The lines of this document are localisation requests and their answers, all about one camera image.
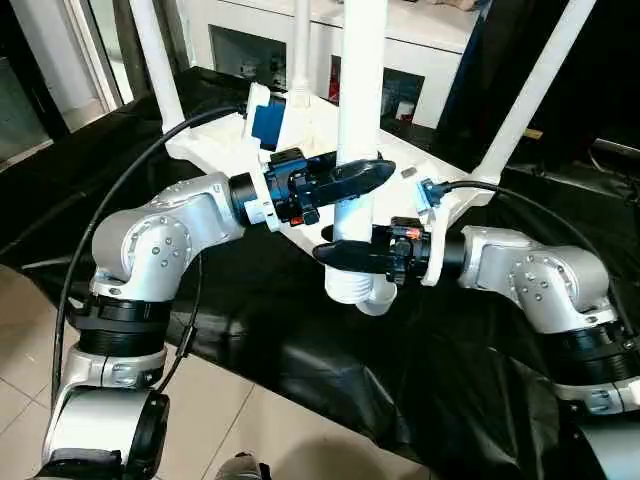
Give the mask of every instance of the cabinet door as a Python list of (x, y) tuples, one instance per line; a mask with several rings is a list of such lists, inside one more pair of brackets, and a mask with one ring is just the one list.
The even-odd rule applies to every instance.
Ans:
[(241, 74), (247, 62), (258, 64), (257, 81), (265, 81), (271, 58), (284, 57), (286, 84), (292, 78), (293, 18), (244, 5), (217, 0), (187, 0), (189, 36), (196, 64)]
[[(313, 23), (311, 50), (311, 61), (316, 66), (312, 69), (316, 93), (327, 98), (332, 67), (342, 54), (342, 29)], [(416, 80), (421, 84), (414, 101), (413, 123), (430, 128), (438, 126), (461, 58), (457, 53), (386, 39), (385, 68), (395, 71), (395, 74), (385, 72), (385, 80), (387, 77), (397, 78), (398, 72), (404, 72), (411, 84)]]

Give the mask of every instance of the white frame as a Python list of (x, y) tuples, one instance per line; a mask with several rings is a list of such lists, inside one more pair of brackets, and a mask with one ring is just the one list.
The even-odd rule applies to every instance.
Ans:
[[(294, 17), (220, 0), (184, 0), (195, 63), (215, 69), (209, 25), (269, 38), (286, 44), (287, 86), (293, 79)], [(326, 98), (331, 76), (331, 56), (341, 56), (342, 27), (311, 22), (309, 87)], [(413, 123), (436, 128), (455, 79), (462, 54), (385, 40), (385, 67), (424, 77)]]
[(88, 0), (63, 0), (69, 24), (80, 47), (92, 83), (105, 113), (122, 106), (122, 98), (109, 65)]

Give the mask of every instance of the white cabinet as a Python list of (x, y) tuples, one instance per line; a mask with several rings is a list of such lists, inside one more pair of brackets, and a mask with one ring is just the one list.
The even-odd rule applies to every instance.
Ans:
[[(293, 4), (294, 0), (185, 0), (196, 64), (234, 75), (246, 75), (248, 69), (267, 85), (286, 72), (290, 82), (292, 62), (286, 59), (293, 58)], [(343, 7), (335, 0), (312, 0), (311, 18), (309, 80), (313, 91), (327, 98), (332, 66), (341, 55)], [(389, 1), (385, 80), (394, 78), (391, 102), (415, 97), (410, 99), (415, 104), (414, 123), (438, 125), (477, 20), (477, 13), (449, 6)], [(406, 82), (400, 72), (407, 74)]]

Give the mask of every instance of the black fabric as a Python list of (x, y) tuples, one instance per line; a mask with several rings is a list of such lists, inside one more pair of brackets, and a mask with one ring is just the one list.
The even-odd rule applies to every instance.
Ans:
[[(243, 100), (248, 84), (194, 69), (180, 77), (178, 89), (193, 114)], [(101, 195), (159, 134), (157, 107), (144, 98), (0, 175), (3, 204), (20, 206), (5, 208), (0, 261), (21, 270), (69, 255)], [(198, 174), (160, 153), (125, 185), (111, 210), (140, 205), (158, 189)], [(639, 247), (627, 192), (605, 177), (587, 189), (513, 170), (503, 184), (543, 201), (585, 232), (602, 250), (635, 321)], [(64, 208), (56, 209), (60, 202)], [(39, 219), (45, 220), (7, 248)], [(469, 211), (456, 227), (464, 224), (574, 243), (549, 218), (502, 199)], [(504, 298), (452, 284), (409, 288), (386, 316), (366, 317), (329, 300), (323, 268), (260, 226), (207, 251), (204, 265), (193, 345), (202, 358), (426, 464), (443, 480), (564, 478), (558, 465), (568, 457), (558, 445), (561, 418), (544, 358), (525, 318)], [(64, 269), (22, 272), (57, 301)], [(90, 259), (81, 265), (76, 295), (86, 294), (92, 269)], [(195, 282), (195, 272), (187, 272), (168, 332), (174, 344)], [(568, 468), (575, 473), (577, 467)]]

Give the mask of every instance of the white wall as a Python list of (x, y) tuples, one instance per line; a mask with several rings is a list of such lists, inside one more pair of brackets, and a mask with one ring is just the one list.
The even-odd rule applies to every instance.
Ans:
[(62, 0), (11, 0), (11, 4), (58, 109), (65, 113), (95, 104), (98, 93)]

